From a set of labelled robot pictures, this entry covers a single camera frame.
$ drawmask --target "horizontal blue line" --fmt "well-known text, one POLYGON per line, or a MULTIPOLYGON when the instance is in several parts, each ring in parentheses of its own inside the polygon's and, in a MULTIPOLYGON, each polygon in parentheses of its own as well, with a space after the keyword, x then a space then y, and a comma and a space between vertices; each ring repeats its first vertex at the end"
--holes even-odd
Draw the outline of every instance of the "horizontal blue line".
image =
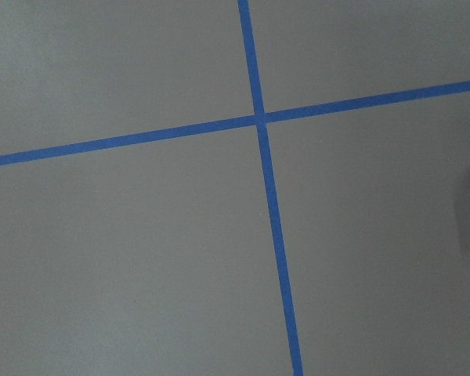
POLYGON ((366 96, 363 98, 340 100, 338 102, 292 108, 290 110, 279 110, 266 114, 266 121, 269 123, 274 123, 276 121, 307 118, 309 116, 332 114, 334 112, 357 110, 366 107, 383 106, 385 104, 391 103, 432 98, 434 96, 447 96, 449 94, 458 94, 460 92, 470 92, 470 81, 430 86, 428 88, 407 90, 404 92, 391 92, 378 96, 366 96))
POLYGON ((137 143, 150 143, 152 141, 158 141, 162 139, 174 139, 176 137, 199 135, 201 133, 243 128, 248 127, 249 125, 254 125, 254 123, 255 117, 254 115, 251 115, 235 117, 226 120, 210 121, 207 123, 185 125, 176 128, 160 129, 151 132, 136 133, 126 136, 111 137, 109 139, 97 139, 83 143, 72 143, 63 146, 47 147, 45 149, 5 154, 0 155, 0 166, 27 161, 36 161, 52 157, 60 157, 63 155, 87 153, 89 151, 110 149, 113 147, 135 145, 137 143))
MULTIPOLYGON (((367 96, 364 98, 341 100, 338 102, 317 104, 315 106, 298 107, 290 110, 280 110, 267 113, 265 120, 267 123, 285 121, 310 116, 332 114, 348 110, 356 110, 366 107, 382 106, 390 103, 406 102, 416 99, 432 98, 434 96, 446 96, 458 94, 460 92, 470 92, 470 81, 458 82, 454 84, 431 86, 428 88, 407 90, 405 92, 392 92, 378 96, 367 96)), ((0 166, 12 165, 15 163, 36 161, 63 155, 86 153, 89 151, 110 149, 113 147, 134 145, 137 143, 150 143, 163 139, 174 139, 201 133, 217 132, 226 129, 243 128, 255 125, 255 116, 234 117, 226 120, 210 121, 206 123, 185 125, 182 127, 160 129, 157 131, 136 133, 133 135, 111 137, 109 139, 98 139, 83 143, 72 143, 63 146, 48 147, 23 151, 13 154, 0 155, 0 166)))

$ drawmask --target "blue grid line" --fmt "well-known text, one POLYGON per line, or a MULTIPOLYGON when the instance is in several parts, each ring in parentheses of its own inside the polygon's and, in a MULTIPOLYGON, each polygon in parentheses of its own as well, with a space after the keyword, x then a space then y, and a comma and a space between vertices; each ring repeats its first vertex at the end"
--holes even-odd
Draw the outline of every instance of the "blue grid line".
MULTIPOLYGON (((403 92, 390 92, 377 96, 340 100, 338 102, 322 103, 307 107, 297 107, 288 110, 278 110, 265 114, 266 123, 285 121, 291 119, 307 118, 324 114, 358 110, 366 107, 384 106, 392 103, 407 102, 417 99, 426 99, 436 96, 448 96, 461 92, 470 92, 470 81, 455 82, 452 84, 430 86, 427 88, 407 90, 403 92)), ((217 132, 227 129, 243 128, 255 125, 254 115, 233 117, 225 120, 209 121, 182 127, 160 129, 157 131, 135 133, 125 136, 97 139, 83 143, 72 143, 62 146, 53 146, 43 149, 22 151, 12 154, 0 155, 0 166, 15 163, 36 161, 63 155, 87 153, 89 151, 110 149, 113 147, 135 145, 137 143, 151 143, 163 139, 200 135, 202 133, 217 132)))
POLYGON ((263 103, 261 82, 259 80, 258 59, 254 36, 252 34, 251 14, 248 0, 238 0, 240 13, 240 25, 244 37, 245 58, 248 64, 249 82, 251 85, 252 104, 254 107, 256 129, 258 131, 259 153, 263 178, 265 180, 266 200, 268 202, 269 220, 272 228, 273 249, 277 262, 277 272, 279 276, 280 295, 284 307, 284 319, 287 328, 287 341, 291 354, 291 364, 295 376, 303 375, 301 352, 299 349, 298 328, 296 327, 295 309, 292 302, 291 282, 287 269, 287 259, 285 255, 284 235, 280 221, 279 203, 277 198, 277 187, 273 175, 272 154, 268 140, 268 130, 266 128, 266 114, 263 103))

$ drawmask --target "blue line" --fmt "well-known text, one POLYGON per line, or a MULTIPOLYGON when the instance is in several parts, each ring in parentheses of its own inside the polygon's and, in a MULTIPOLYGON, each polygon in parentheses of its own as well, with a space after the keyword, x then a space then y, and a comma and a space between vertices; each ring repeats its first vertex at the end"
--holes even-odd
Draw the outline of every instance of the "blue line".
POLYGON ((45 149, 23 151, 20 153, 0 155, 0 166, 60 157, 63 155, 87 153, 89 151, 110 149, 113 147, 135 145, 137 143, 150 143, 152 141, 162 139, 174 139, 176 137, 199 135, 201 133, 217 132, 226 129, 243 128, 254 124, 254 116, 243 116, 226 120, 210 121, 207 123, 185 125, 183 127, 136 133, 133 135, 111 137, 109 139, 98 139, 84 143, 72 143, 69 145, 48 147, 45 149))
POLYGON ((470 92, 470 81, 430 86, 428 88, 407 90, 404 92, 391 92, 378 96, 366 96, 364 98, 340 100, 338 102, 292 108, 290 110, 280 110, 266 114, 266 121, 273 123, 275 121, 307 118, 308 116, 332 114, 334 112, 356 110, 366 107, 383 106, 385 104, 406 102, 409 100, 432 98, 434 96, 447 96, 449 94, 458 94, 460 92, 470 92))
POLYGON ((273 176, 272 154, 269 146, 268 131, 266 129, 266 115, 259 80, 258 61, 256 58, 254 36, 252 34, 248 0, 238 0, 238 8, 242 34, 244 36, 245 57, 248 64, 252 103, 255 112, 256 129, 258 131, 259 153, 261 154, 263 177, 265 180, 266 200, 268 201, 269 219, 272 227, 273 247, 277 261, 280 294, 282 295, 282 304, 284 306, 284 317, 287 327, 287 340, 291 353, 292 369, 295 376, 302 376, 303 368, 299 349, 298 329, 296 327, 295 310, 292 302, 291 282, 289 281, 289 271, 287 269, 284 235, 282 234, 282 225, 280 222, 277 188, 275 186, 275 177, 273 176))

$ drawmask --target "gray surface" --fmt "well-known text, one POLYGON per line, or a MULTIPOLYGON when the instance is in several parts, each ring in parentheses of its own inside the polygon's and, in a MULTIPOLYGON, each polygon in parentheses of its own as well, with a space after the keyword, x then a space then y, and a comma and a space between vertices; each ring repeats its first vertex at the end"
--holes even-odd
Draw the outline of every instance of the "gray surface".
POLYGON ((254 129, 0 168, 0 375, 289 375, 254 129))
POLYGON ((470 80, 470 0, 253 0, 267 110, 470 80))
POLYGON ((235 1, 0 0, 0 154, 251 111, 235 1))
POLYGON ((269 132, 305 374, 470 374, 470 93, 269 132))

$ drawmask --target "vertical blue line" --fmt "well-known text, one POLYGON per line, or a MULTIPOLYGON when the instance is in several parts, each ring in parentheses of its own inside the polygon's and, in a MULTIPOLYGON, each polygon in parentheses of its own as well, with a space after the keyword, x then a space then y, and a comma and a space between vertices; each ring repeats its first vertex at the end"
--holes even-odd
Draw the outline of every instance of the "vertical blue line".
POLYGON ((249 13, 248 0, 238 0, 240 23, 244 36, 245 58, 248 64, 249 82, 251 85, 252 104, 258 131, 259 153, 263 177, 265 180, 266 200, 268 201, 269 220, 272 227, 273 247, 277 261, 277 272, 279 275, 280 294, 284 306, 284 317, 287 328, 287 339, 291 353, 292 369, 295 376, 303 375, 301 353, 299 349, 298 329, 296 327, 295 309, 292 303, 291 282, 287 269, 287 259, 284 247, 284 235, 280 223, 280 211, 277 200, 277 188, 273 176, 272 154, 269 147, 268 131, 266 129, 265 107, 261 82, 259 80, 258 61, 256 59, 256 48, 252 34, 251 14, 249 13))

